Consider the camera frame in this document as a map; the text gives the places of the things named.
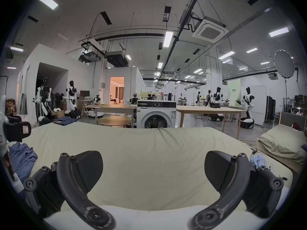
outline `red object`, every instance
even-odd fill
[[[298,123],[293,123],[293,128],[298,130]]]

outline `monitor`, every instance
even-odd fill
[[[80,90],[80,97],[89,97],[90,91],[89,90]]]

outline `washing machine door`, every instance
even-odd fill
[[[171,120],[165,113],[153,111],[143,117],[141,125],[142,128],[169,128]]]

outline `control panel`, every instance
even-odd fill
[[[171,101],[145,101],[145,100],[138,100],[137,102],[138,107],[157,107],[157,108],[176,108],[176,102]]]

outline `mattress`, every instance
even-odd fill
[[[293,130],[291,127],[279,124],[259,137],[259,145],[265,151],[303,166],[307,152],[302,145],[307,144],[302,131]]]
[[[211,205],[219,198],[205,176],[208,151],[251,155],[247,144],[209,127],[129,129],[75,122],[67,126],[47,124],[32,129],[23,143],[33,147],[38,159],[33,175],[50,167],[62,152],[76,155],[99,151],[103,173],[88,193],[96,205],[138,210],[168,210],[192,205]],[[268,156],[276,174],[288,178],[291,171]],[[243,202],[237,209],[245,210]],[[71,210],[64,203],[61,211]]]

